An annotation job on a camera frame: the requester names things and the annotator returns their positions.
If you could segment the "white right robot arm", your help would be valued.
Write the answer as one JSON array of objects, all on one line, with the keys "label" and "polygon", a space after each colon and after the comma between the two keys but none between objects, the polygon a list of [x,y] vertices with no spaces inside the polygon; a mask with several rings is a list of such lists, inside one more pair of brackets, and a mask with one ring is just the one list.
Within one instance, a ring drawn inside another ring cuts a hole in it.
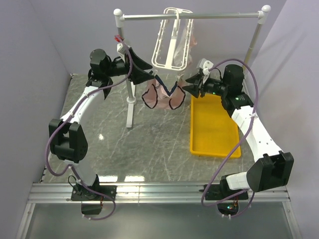
[{"label": "white right robot arm", "polygon": [[206,94],[221,98],[223,108],[242,131],[242,140],[247,141],[250,146],[254,164],[246,172],[223,176],[214,195],[210,192],[211,185],[207,184],[202,200],[224,202],[236,197],[246,200],[248,190],[257,193],[286,186],[294,158],[291,153],[282,151],[260,121],[256,112],[258,101],[251,100],[243,92],[243,67],[237,64],[227,65],[219,80],[210,77],[213,69],[215,66],[211,62],[201,64],[198,73],[186,80],[188,84],[183,89],[195,98]]}]

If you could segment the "white plastic clip hanger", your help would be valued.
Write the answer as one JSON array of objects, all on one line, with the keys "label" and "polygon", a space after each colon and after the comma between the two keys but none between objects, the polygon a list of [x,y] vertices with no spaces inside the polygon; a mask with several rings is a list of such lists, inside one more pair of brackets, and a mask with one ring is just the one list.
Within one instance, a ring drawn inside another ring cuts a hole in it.
[{"label": "white plastic clip hanger", "polygon": [[172,14],[174,18],[163,19],[160,22],[159,32],[152,55],[152,65],[157,69],[181,72],[173,64],[173,55],[180,41],[185,26],[193,27],[192,19],[182,19],[182,14],[192,11],[176,7],[167,7],[164,14]]}]

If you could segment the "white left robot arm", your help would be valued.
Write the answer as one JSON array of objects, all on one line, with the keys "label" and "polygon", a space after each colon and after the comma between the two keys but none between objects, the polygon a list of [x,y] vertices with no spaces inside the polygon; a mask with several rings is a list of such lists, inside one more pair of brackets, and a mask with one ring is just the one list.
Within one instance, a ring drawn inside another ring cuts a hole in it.
[{"label": "white left robot arm", "polygon": [[88,81],[82,96],[68,113],[60,119],[52,119],[48,126],[45,153],[56,155],[73,172],[71,200],[82,202],[82,215],[95,221],[105,202],[115,203],[117,187],[101,185],[99,176],[85,160],[88,151],[85,124],[115,86],[113,77],[124,76],[135,85],[153,78],[151,64],[138,57],[131,47],[119,43],[118,54],[111,59],[103,49],[90,53]]}]

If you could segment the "white near-corner hanger clip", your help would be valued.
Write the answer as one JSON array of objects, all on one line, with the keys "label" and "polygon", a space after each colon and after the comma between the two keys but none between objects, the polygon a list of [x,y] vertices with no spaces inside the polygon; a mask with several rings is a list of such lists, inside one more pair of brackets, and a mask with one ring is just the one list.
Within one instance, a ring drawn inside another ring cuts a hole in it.
[{"label": "white near-corner hanger clip", "polygon": [[154,77],[155,79],[159,78],[159,76],[158,76],[158,70],[153,70],[153,71],[151,71],[151,74],[153,75],[153,77]]}]

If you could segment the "white pink underwear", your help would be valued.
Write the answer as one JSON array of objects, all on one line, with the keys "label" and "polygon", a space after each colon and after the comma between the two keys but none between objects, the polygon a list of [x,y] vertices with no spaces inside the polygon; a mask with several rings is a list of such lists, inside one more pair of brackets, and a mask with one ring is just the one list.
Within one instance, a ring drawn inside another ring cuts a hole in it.
[{"label": "white pink underwear", "polygon": [[193,35],[193,27],[184,27],[180,41],[173,55],[173,64],[179,70],[186,69],[192,63],[191,50],[197,45]]}]

